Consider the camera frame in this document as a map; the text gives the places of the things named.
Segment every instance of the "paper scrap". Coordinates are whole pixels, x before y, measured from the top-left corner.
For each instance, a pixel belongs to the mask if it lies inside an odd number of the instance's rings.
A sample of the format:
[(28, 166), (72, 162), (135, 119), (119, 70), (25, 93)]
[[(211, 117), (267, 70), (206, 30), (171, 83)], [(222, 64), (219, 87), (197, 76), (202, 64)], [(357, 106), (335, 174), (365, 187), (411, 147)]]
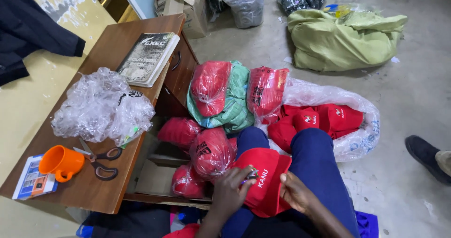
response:
[(293, 64), (293, 58), (289, 57), (289, 56), (285, 57), (285, 59), (283, 61), (287, 62), (287, 63), (290, 63), (290, 64)]

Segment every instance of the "kanu logo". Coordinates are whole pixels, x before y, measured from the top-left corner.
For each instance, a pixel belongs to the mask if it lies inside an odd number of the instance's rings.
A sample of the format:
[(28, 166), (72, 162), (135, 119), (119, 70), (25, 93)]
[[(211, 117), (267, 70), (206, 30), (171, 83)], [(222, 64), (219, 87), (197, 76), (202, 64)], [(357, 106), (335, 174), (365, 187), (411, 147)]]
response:
[(153, 39), (155, 36), (150, 37), (150, 38), (146, 38), (144, 40), (142, 40), (139, 44), (143, 44), (143, 45), (165, 45), (166, 42), (151, 42), (150, 40)]
[(335, 108), (335, 110), (337, 111), (337, 115), (341, 116), (342, 118), (345, 118), (345, 114), (343, 113), (343, 109), (340, 111), (338, 110), (338, 108)]
[(266, 180), (266, 175), (268, 174), (268, 170), (264, 169), (263, 173), (262, 173), (262, 177), (260, 177), (260, 180), (258, 181), (258, 186), (260, 188), (263, 188), (263, 184), (265, 183)]
[(311, 121), (313, 121), (313, 124), (316, 124), (316, 116), (313, 116), (313, 118), (311, 116), (304, 116), (305, 117), (305, 122), (310, 123)]

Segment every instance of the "navy blue trousers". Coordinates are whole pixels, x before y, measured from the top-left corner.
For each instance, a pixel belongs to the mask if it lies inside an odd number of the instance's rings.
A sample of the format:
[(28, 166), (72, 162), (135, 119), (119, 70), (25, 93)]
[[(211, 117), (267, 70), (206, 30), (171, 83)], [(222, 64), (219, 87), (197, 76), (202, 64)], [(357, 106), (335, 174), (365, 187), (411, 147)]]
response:
[[(248, 149), (269, 148), (269, 141), (262, 130), (250, 126), (240, 132), (237, 145), (236, 158)], [(291, 141), (291, 153), (292, 163), (288, 170), (316, 195), (352, 235), (360, 237), (354, 208), (335, 162), (333, 141), (330, 136), (316, 128), (299, 131)], [(298, 219), (307, 232), (318, 233), (311, 221), (302, 213), (290, 209), (280, 213), (282, 214), (285, 216), (289, 214), (293, 219)], [(241, 207), (224, 225), (222, 237), (241, 237), (253, 218), (258, 217), (246, 206)]]

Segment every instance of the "shoe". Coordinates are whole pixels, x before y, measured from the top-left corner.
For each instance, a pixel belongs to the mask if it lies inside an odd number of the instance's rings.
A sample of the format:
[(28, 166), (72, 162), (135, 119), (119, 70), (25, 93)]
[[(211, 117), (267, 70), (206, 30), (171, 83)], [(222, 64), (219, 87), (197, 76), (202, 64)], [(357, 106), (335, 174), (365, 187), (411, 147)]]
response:
[(427, 168), (439, 182), (451, 185), (451, 177), (440, 169), (437, 160), (435, 160), (435, 154), (440, 151), (439, 149), (415, 135), (405, 139), (405, 147), (409, 154)]

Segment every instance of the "scissor blade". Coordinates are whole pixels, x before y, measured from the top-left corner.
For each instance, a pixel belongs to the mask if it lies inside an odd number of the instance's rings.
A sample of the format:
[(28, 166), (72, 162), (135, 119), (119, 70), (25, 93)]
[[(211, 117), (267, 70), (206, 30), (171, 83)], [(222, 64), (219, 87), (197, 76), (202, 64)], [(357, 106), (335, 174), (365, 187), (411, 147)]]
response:
[(91, 151), (91, 149), (89, 149), (89, 146), (87, 146), (87, 144), (85, 143), (85, 141), (81, 138), (80, 139), (80, 143), (82, 143), (83, 149), (85, 149), (85, 151), (87, 151), (90, 154), (93, 154), (93, 151)]
[(74, 147), (74, 150), (76, 150), (77, 152), (81, 153), (81, 154), (87, 154), (87, 155), (91, 155), (90, 153), (88, 153), (87, 151), (83, 151), (82, 149), (78, 149), (76, 147)]

